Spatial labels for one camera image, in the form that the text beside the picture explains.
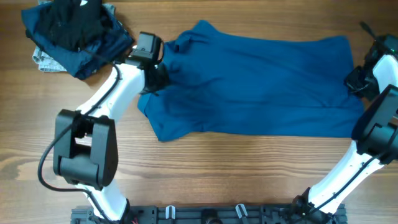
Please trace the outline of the teal blue polo shirt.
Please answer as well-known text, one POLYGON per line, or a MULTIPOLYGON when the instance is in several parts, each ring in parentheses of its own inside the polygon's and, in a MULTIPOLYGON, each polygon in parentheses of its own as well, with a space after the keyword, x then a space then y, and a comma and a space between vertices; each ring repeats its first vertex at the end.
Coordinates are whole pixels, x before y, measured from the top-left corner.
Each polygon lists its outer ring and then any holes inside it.
POLYGON ((343 36, 291 42, 226 34, 200 21, 165 44, 170 85, 141 96, 160 141, 192 132, 348 138, 364 112, 344 86, 343 36))

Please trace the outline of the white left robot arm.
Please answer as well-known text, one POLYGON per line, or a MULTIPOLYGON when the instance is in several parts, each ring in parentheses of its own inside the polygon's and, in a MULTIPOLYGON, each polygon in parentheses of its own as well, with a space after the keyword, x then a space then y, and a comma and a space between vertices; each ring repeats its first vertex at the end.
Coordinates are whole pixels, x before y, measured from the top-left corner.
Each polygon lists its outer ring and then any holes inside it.
POLYGON ((98 91, 75 111, 61 110, 55 122, 53 171, 85 194, 95 222, 124 223, 129 201, 114 178, 118 168, 116 123, 137 95, 169 84, 164 64, 127 60, 112 68, 98 91))

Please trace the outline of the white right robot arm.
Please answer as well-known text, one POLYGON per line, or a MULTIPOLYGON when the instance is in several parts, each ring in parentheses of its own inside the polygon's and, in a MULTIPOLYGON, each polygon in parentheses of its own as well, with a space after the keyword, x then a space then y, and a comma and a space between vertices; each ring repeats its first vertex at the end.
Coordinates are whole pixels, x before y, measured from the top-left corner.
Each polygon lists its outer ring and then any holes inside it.
POLYGON ((397 37, 373 39, 364 65, 345 78, 349 91, 371 105, 355 124, 346 154, 308 192, 308 203, 323 213, 335 213, 365 178, 397 159, 397 37))

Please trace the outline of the navy folded garment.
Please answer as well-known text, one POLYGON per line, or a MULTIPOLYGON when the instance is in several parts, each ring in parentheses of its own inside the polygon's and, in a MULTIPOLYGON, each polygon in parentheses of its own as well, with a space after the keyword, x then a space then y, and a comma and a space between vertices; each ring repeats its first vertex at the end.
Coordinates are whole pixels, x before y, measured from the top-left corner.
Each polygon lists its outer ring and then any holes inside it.
POLYGON ((70 51, 54 45, 35 31, 40 10, 49 6, 50 3, 46 2, 22 10, 21 18, 25 26, 25 34, 40 50, 51 56, 75 78, 87 79, 103 65, 120 57, 134 42, 129 32, 115 18, 114 7, 102 2, 102 22, 106 30, 101 37, 78 51, 70 51))

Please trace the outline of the black folded garment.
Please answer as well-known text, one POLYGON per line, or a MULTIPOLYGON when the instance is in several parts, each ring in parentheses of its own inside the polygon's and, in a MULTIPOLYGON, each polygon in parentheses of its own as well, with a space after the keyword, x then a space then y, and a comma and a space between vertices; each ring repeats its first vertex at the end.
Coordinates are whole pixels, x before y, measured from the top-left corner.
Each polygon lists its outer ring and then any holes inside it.
POLYGON ((35 31, 54 45, 78 51, 105 33, 102 13, 101 0, 54 0, 40 10, 35 31))

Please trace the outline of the light grey folded garment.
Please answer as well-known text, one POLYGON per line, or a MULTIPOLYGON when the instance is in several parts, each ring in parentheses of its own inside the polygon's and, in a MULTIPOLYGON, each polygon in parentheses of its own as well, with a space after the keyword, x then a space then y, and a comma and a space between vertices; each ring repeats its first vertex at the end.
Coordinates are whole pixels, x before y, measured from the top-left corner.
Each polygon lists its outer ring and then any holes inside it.
POLYGON ((66 69, 55 61, 51 56, 36 47, 32 55, 33 61, 42 72, 66 72, 66 69))

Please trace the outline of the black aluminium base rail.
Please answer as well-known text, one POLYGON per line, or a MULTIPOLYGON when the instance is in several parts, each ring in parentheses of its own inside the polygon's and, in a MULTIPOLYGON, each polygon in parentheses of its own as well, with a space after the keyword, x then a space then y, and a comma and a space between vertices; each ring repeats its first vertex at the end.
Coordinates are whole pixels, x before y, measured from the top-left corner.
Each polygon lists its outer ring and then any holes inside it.
POLYGON ((313 213, 304 219, 292 213, 287 204, 243 205, 233 207, 156 207, 134 206, 121 223, 138 224, 206 224, 206 223, 251 223, 251 224, 282 224, 282 223, 338 223, 348 224, 344 205, 340 205, 333 215, 322 217, 313 213))

